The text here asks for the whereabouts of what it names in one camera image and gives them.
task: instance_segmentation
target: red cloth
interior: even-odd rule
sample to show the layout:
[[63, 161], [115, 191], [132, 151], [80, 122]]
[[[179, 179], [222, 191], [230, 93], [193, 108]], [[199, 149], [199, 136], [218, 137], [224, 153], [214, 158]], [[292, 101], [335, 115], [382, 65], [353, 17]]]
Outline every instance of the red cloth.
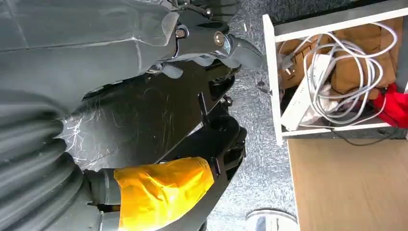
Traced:
[[408, 94], [398, 93], [396, 90], [395, 83], [390, 84], [385, 95], [379, 94], [374, 100], [374, 106], [381, 109], [386, 98], [384, 112], [378, 117], [393, 127], [408, 128]]

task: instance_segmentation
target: yellow tape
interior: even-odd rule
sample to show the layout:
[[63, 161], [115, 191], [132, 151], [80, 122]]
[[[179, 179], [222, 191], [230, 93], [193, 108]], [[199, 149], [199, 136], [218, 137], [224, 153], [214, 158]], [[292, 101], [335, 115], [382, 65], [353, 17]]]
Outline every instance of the yellow tape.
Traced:
[[183, 158], [165, 164], [116, 169], [119, 230], [153, 231], [192, 209], [214, 183], [207, 161]]

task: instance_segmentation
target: power cord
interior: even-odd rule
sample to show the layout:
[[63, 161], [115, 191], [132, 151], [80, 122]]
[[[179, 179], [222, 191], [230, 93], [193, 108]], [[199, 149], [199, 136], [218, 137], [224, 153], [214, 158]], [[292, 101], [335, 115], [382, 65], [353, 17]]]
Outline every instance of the power cord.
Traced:
[[[373, 58], [388, 52], [393, 46], [395, 46], [395, 44], [398, 41], [397, 34], [390, 27], [388, 27], [386, 25], [383, 25], [381, 23], [372, 23], [372, 24], [380, 26], [380, 27], [386, 29], [393, 36], [393, 42], [386, 49], [384, 49], [384, 50], [382, 50], [382, 51], [380, 51], [378, 53], [366, 54], [356, 44], [354, 44], [354, 43], [352, 43], [350, 41], [347, 41], [347, 40], [339, 40], [334, 34], [332, 34], [330, 32], [326, 32], [326, 33], [322, 33], [322, 34], [319, 35], [318, 40], [316, 42], [317, 46], [304, 56], [304, 60], [303, 60], [304, 73], [307, 73], [307, 63], [306, 63], [306, 61], [307, 61], [307, 58], [310, 55], [313, 55], [312, 62], [311, 62], [311, 65], [310, 65], [310, 75], [308, 76], [309, 81], [307, 82], [308, 90], [310, 92], [310, 106], [321, 117], [326, 118], [328, 121], [330, 121], [330, 122], [332, 122], [334, 124], [344, 125], [344, 127], [356, 125], [356, 124], [362, 123], [364, 121], [367, 121], [369, 119], [372, 119], [372, 118], [378, 116], [384, 110], [385, 101], [384, 101], [383, 107], [381, 108], [381, 110], [378, 113], [376, 113], [375, 115], [373, 115], [373, 116], [371, 116], [369, 118], [362, 119], [360, 121], [355, 122], [357, 119], [360, 118], [361, 114], [364, 111], [364, 108], [365, 108], [365, 106], [366, 106], [366, 104], [368, 102], [369, 92], [373, 88], [375, 88], [383, 78], [383, 68], [381, 67], [380, 63], [377, 62]], [[335, 41], [335, 43], [319, 45], [323, 35], [330, 36]], [[290, 62], [290, 60], [299, 51], [299, 49], [306, 42], [310, 41], [310, 39], [313, 36], [309, 36], [309, 37], [305, 38], [303, 40], [303, 42], [300, 43], [299, 46], [297, 46], [296, 49], [293, 52], [291, 52], [289, 55], [287, 55], [285, 58], [283, 58], [282, 63]], [[323, 72], [323, 74], [321, 76], [319, 76], [319, 77], [317, 77], [317, 79], [315, 79], [312, 76], [313, 76], [314, 66], [316, 65], [317, 51], [320, 50], [320, 49], [323, 49], [323, 48], [330, 48], [330, 47], [331, 47], [331, 50], [328, 53], [328, 55], [330, 57], [332, 57], [333, 60], [325, 68], [325, 72]], [[336, 52], [338, 52], [338, 51], [344, 51], [347, 54], [341, 55], [339, 57], [334, 58], [333, 57], [334, 54]], [[320, 94], [320, 90], [323, 87], [327, 77], [330, 74], [330, 72], [328, 70], [332, 70], [339, 60], [348, 59], [348, 58], [354, 58], [357, 66], [358, 66], [359, 75], [360, 75], [360, 85], [359, 85], [358, 89], [356, 91], [353, 91], [353, 92], [350, 92], [350, 93], [347, 93], [347, 94], [343, 94], [343, 95], [340, 95], [340, 96], [333, 96], [333, 95], [327, 96], [327, 95]], [[362, 68], [362, 65], [360, 63], [359, 58], [364, 59], [366, 65], [367, 65], [367, 70], [368, 70], [367, 71], [367, 76], [368, 77], [367, 77], [367, 84], [366, 85], [364, 85], [364, 82], [365, 82], [364, 73], [363, 73], [363, 68]], [[377, 67], [377, 69], [378, 69], [378, 77], [377, 78], [376, 78], [376, 68], [375, 67]], [[358, 113], [355, 116], [353, 116], [352, 118], [350, 118], [350, 119], [339, 120], [339, 118], [345, 117], [347, 114], [350, 113], [350, 111], [357, 104], [357, 102], [359, 101], [359, 98], [361, 96], [364, 96], [364, 98], [362, 100], [361, 108], [359, 109]], [[320, 103], [320, 99], [329, 99], [329, 100], [330, 99], [331, 100], [333, 100], [333, 99], [344, 99], [344, 100], [342, 100], [330, 112], [325, 112], [324, 108], [322, 107], [322, 105]], [[352, 102], [352, 106], [349, 109], [347, 109], [345, 112], [340, 113], [340, 114], [333, 114], [333, 112], [336, 112], [340, 107], [342, 107], [344, 104], [349, 103], [349, 102]], [[313, 125], [302, 125], [302, 126], [303, 127], [329, 128], [329, 129], [335, 128], [335, 127], [330, 127], [330, 126], [313, 126]]]
[[[369, 102], [369, 104], [370, 104], [372, 107], [376, 108], [373, 103]], [[383, 111], [383, 113], [384, 113], [386, 116], [388, 116], [388, 117], [395, 123], [396, 127], [395, 127], [395, 129], [393, 130], [393, 132], [391, 132], [390, 134], [388, 134], [387, 136], [385, 136], [385, 137], [383, 137], [383, 138], [381, 138], [381, 139], [379, 139], [379, 140], [376, 140], [376, 141], [373, 141], [373, 142], [370, 142], [370, 143], [353, 143], [353, 142], [349, 141], [347, 138], [345, 138], [343, 135], [340, 135], [339, 133], [337, 133], [336, 131], [334, 131], [334, 129], [331, 128], [330, 131], [331, 131], [334, 135], [336, 135], [337, 137], [343, 139], [345, 142], [347, 142], [347, 143], [349, 143], [349, 144], [351, 144], [351, 145], [353, 145], [353, 146], [363, 147], [363, 146], [369, 146], [369, 145], [373, 145], [373, 144], [376, 144], [376, 143], [380, 143], [380, 142], [382, 142], [382, 141], [384, 141], [384, 140], [387, 140], [387, 139], [391, 138], [392, 136], [394, 136], [394, 135], [398, 132], [398, 130], [399, 130], [397, 121], [396, 121], [394, 118], [392, 118], [392, 117], [391, 117], [388, 113], [386, 113], [385, 111]]]

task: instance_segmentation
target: black cable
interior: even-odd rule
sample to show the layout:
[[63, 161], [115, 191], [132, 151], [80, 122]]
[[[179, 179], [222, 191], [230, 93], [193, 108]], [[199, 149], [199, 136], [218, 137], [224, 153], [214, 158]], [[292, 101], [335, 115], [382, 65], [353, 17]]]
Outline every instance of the black cable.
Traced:
[[[370, 104], [372, 107], [374, 107], [374, 109], [377, 109], [377, 110], [378, 110], [378, 108], [376, 108], [373, 103], [369, 102], [369, 104]], [[382, 112], [383, 112], [386, 116], [388, 116], [388, 117], [395, 123], [396, 127], [395, 127], [394, 131], [391, 132], [388, 136], [383, 137], [383, 138], [381, 138], [381, 139], [379, 139], [379, 140], [377, 140], [377, 141], [373, 141], [373, 142], [370, 142], [370, 143], [353, 143], [353, 142], [349, 141], [347, 138], [345, 138], [344, 136], [342, 136], [342, 135], [340, 135], [339, 133], [335, 132], [334, 129], [330, 129], [330, 131], [331, 131], [334, 135], [336, 135], [337, 137], [343, 139], [345, 142], [347, 142], [347, 143], [349, 143], [349, 144], [351, 144], [351, 145], [353, 145], [353, 146], [362, 147], [362, 146], [369, 146], [369, 145], [373, 145], [373, 144], [376, 144], [376, 143], [380, 143], [380, 142], [382, 142], [382, 141], [384, 141], [384, 140], [387, 140], [387, 139], [391, 138], [391, 137], [392, 137], [393, 135], [395, 135], [395, 134], [398, 132], [398, 130], [399, 130], [397, 121], [396, 121], [394, 118], [392, 118], [392, 117], [391, 117], [388, 113], [386, 113], [385, 111], [382, 111]]]

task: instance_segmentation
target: white cable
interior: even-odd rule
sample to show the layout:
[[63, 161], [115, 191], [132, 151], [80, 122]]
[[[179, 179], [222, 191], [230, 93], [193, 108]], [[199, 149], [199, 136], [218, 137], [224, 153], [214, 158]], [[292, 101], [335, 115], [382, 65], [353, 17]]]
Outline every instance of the white cable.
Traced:
[[[380, 51], [378, 53], [366, 54], [356, 44], [354, 44], [354, 43], [352, 43], [350, 41], [346, 41], [346, 40], [339, 40], [332, 33], [326, 32], [326, 33], [322, 33], [322, 34], [319, 35], [318, 40], [316, 42], [317, 46], [304, 56], [304, 59], [303, 59], [304, 73], [307, 73], [307, 63], [306, 63], [306, 61], [307, 61], [307, 58], [310, 55], [313, 55], [312, 62], [311, 62], [311, 65], [310, 65], [310, 72], [311, 73], [310, 73], [310, 76], [309, 76], [309, 81], [307, 82], [308, 89], [309, 89], [309, 92], [310, 92], [310, 106], [313, 108], [313, 110], [316, 113], [318, 113], [320, 116], [326, 118], [327, 120], [329, 120], [330, 122], [332, 122], [334, 124], [352, 126], [352, 125], [355, 125], [355, 124], [358, 124], [358, 123], [361, 123], [361, 122], [364, 122], [364, 121], [367, 121], [369, 119], [372, 119], [372, 118], [376, 117], [377, 115], [379, 115], [383, 111], [383, 109], [385, 107], [385, 102], [384, 102], [383, 108], [379, 113], [377, 113], [374, 116], [371, 116], [369, 118], [366, 118], [366, 119], [360, 120], [358, 122], [355, 122], [357, 119], [360, 118], [361, 114], [364, 111], [365, 105], [367, 104], [367, 101], [368, 101], [368, 96], [369, 96], [370, 91], [373, 88], [375, 88], [383, 78], [383, 68], [381, 67], [380, 63], [377, 62], [373, 58], [388, 52], [393, 46], [395, 46], [395, 44], [398, 41], [397, 34], [390, 27], [388, 27], [386, 25], [383, 25], [381, 23], [372, 23], [372, 24], [386, 29], [393, 36], [393, 42], [387, 48], [385, 48], [384, 50], [382, 50], [382, 51]], [[330, 36], [335, 41], [335, 43], [319, 45], [319, 42], [320, 42], [323, 35]], [[296, 47], [296, 49], [291, 54], [286, 56], [285, 58], [286, 59], [293, 58], [294, 55], [299, 51], [299, 49], [307, 41], [309, 41], [309, 39], [312, 38], [313, 36], [315, 36], [315, 35], [312, 35], [312, 36], [309, 36], [309, 37], [305, 38], [303, 40], [303, 42], [300, 43]], [[336, 57], [335, 59], [333, 59], [329, 63], [329, 65], [327, 66], [326, 71], [324, 72], [324, 74], [319, 76], [317, 79], [314, 79], [312, 76], [313, 76], [313, 69], [314, 69], [314, 65], [315, 65], [315, 61], [316, 61], [317, 51], [320, 50], [320, 49], [323, 49], [323, 48], [330, 48], [330, 47], [331, 47], [331, 50], [328, 53], [328, 55], [330, 57], [333, 57], [334, 54], [336, 52], [338, 52], [338, 51], [345, 51], [347, 54], [341, 55], [341, 56]], [[355, 60], [356, 64], [357, 64], [357, 67], [358, 67], [359, 78], [360, 78], [360, 84], [359, 84], [358, 89], [356, 91], [354, 91], [354, 92], [346, 93], [346, 94], [340, 95], [340, 96], [333, 96], [333, 95], [325, 96], [325, 95], [320, 94], [319, 93], [320, 89], [323, 87], [328, 75], [330, 74], [330, 72], [328, 70], [332, 70], [332, 68], [336, 65], [337, 61], [339, 61], [341, 59], [349, 59], [349, 58], [353, 58]], [[366, 63], [366, 66], [367, 66], [367, 83], [366, 84], [364, 84], [365, 78], [364, 78], [362, 64], [360, 63], [359, 58], [364, 59], [365, 63]], [[357, 112], [357, 114], [355, 116], [353, 116], [352, 118], [350, 118], [350, 119], [339, 120], [339, 118], [343, 118], [343, 117], [345, 117], [347, 114], [349, 114], [351, 112], [351, 110], [357, 104], [357, 102], [359, 101], [361, 96], [363, 96], [363, 100], [362, 100], [361, 107], [360, 107], [359, 111]], [[344, 99], [344, 100], [341, 103], [339, 103], [331, 112], [326, 112], [324, 110], [324, 108], [320, 104], [320, 98], [323, 98], [323, 99]], [[352, 102], [352, 104], [345, 112], [343, 112], [341, 114], [333, 114], [332, 113], [332, 112], [336, 112], [340, 107], [342, 107], [344, 104], [349, 103], [349, 102]], [[302, 125], [302, 126], [303, 127], [318, 127], [318, 128], [334, 128], [334, 127], [330, 127], [330, 126], [313, 126], [313, 125]]]

